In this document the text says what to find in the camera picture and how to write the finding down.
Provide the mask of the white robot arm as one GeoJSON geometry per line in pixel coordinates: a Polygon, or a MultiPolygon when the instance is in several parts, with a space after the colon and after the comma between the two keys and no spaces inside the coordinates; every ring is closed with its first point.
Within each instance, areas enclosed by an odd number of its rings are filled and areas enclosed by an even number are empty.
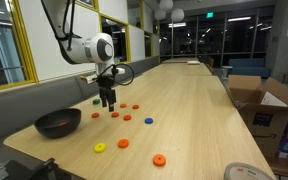
{"type": "Polygon", "coordinates": [[[94,74],[87,78],[96,82],[103,107],[114,111],[116,93],[115,76],[124,74],[114,62],[114,45],[107,33],[82,37],[73,32],[76,0],[40,0],[48,22],[57,40],[62,57],[69,64],[94,63],[94,74]]]}

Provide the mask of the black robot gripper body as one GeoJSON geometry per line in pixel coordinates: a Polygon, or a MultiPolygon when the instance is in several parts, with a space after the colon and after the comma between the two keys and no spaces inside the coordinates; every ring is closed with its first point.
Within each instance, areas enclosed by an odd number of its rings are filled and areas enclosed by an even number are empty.
{"type": "Polygon", "coordinates": [[[98,87],[99,87],[99,95],[100,99],[105,98],[107,106],[109,106],[109,102],[116,103],[116,94],[115,90],[113,89],[114,80],[109,76],[101,76],[97,80],[98,87]]]}

